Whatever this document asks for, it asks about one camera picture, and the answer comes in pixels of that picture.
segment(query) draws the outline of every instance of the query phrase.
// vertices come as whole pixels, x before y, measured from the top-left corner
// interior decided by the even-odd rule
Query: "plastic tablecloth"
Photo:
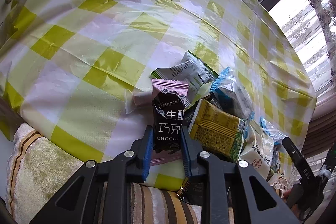
[[[0,95],[82,161],[110,160],[142,137],[152,111],[126,115],[124,89],[150,90],[150,73],[187,50],[217,72],[233,68],[255,119],[299,148],[316,104],[302,63],[256,0],[14,0],[1,42]],[[146,184],[176,190],[183,178],[176,160],[152,166]]]

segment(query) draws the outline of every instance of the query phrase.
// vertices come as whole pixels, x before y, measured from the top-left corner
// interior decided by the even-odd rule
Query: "yellow snack packet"
[[[211,153],[236,163],[243,145],[245,121],[219,110],[206,100],[199,100],[189,125],[192,139],[200,141]]]

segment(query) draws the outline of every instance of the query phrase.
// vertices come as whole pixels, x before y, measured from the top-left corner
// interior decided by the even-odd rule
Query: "beige towel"
[[[7,168],[6,206],[16,222],[28,224],[82,164],[23,123]]]

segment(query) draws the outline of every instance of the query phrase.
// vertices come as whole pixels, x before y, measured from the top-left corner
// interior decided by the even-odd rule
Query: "blue gripper pad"
[[[148,142],[143,157],[142,179],[146,181],[151,166],[152,150],[153,150],[153,127],[147,127],[145,134],[148,134]]]
[[[188,178],[191,174],[191,168],[190,168],[190,156],[188,151],[188,146],[185,141],[184,134],[189,134],[188,130],[185,131],[186,128],[183,128],[181,131],[181,152],[182,152],[182,160],[183,160],[183,167],[184,167],[184,174]]]

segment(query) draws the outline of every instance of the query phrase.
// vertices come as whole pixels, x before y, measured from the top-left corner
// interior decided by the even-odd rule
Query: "pile of snacks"
[[[180,64],[151,75],[152,91],[125,90],[125,108],[130,113],[152,104],[155,153],[176,155],[185,125],[191,138],[220,159],[246,160],[267,180],[279,172],[285,135],[264,118],[260,125],[253,120],[251,98],[230,67],[218,75],[187,51]]]

